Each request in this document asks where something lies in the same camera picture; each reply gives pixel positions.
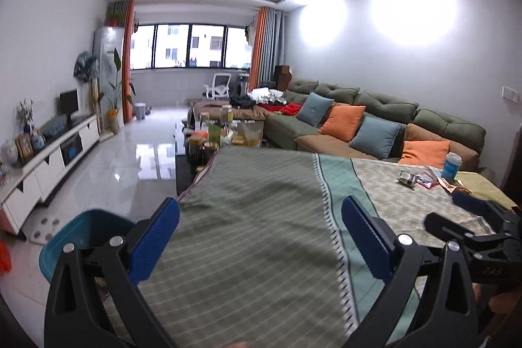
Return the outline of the right hand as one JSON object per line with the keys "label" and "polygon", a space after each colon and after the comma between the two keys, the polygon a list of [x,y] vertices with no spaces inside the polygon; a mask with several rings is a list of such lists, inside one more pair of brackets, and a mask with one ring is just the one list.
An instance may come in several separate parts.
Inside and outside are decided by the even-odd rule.
{"label": "right hand", "polygon": [[521,337],[521,312],[515,313],[521,299],[521,287],[500,293],[495,285],[474,283],[473,292],[477,306],[487,304],[495,315],[484,330],[487,335],[492,336],[507,328],[509,332]]}

